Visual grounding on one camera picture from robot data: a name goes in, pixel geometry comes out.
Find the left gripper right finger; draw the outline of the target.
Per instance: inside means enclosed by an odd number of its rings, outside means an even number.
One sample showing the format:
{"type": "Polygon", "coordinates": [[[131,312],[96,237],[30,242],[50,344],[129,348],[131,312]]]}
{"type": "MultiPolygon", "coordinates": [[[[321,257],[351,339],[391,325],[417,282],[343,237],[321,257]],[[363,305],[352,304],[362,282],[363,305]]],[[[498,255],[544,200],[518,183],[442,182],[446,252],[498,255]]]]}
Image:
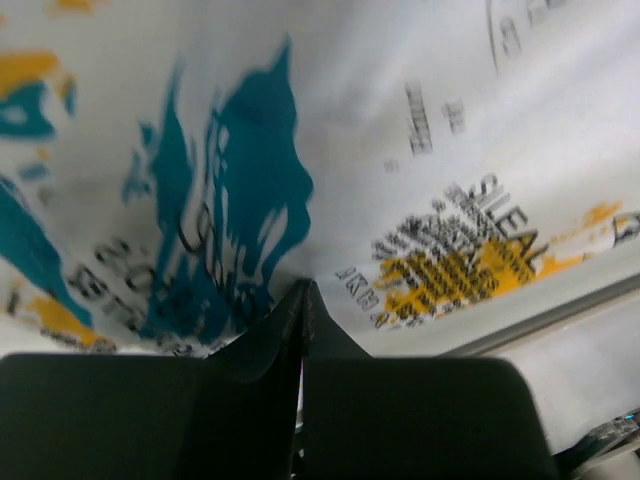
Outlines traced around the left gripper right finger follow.
{"type": "Polygon", "coordinates": [[[485,357],[374,357],[305,294],[308,479],[556,479],[527,383],[485,357]]]}

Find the patterned white teal yellow shorts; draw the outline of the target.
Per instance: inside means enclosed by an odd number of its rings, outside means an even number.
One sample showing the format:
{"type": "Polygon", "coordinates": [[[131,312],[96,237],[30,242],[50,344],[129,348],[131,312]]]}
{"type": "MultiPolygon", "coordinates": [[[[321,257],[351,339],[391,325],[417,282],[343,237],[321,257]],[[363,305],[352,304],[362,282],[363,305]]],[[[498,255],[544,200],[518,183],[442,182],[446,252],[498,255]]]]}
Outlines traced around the patterned white teal yellow shorts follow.
{"type": "Polygon", "coordinates": [[[438,353],[639,270],[635,1],[5,1],[1,315],[204,357],[299,280],[438,353]]]}

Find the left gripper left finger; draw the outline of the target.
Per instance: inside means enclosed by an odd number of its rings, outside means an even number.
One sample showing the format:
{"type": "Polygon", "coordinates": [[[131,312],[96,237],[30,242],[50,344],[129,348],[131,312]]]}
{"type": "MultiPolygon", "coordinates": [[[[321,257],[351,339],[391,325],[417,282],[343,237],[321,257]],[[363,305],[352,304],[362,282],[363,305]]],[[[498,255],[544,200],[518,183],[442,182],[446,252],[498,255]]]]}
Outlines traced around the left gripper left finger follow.
{"type": "Polygon", "coordinates": [[[12,354],[5,479],[287,479],[306,286],[205,359],[12,354]]]}

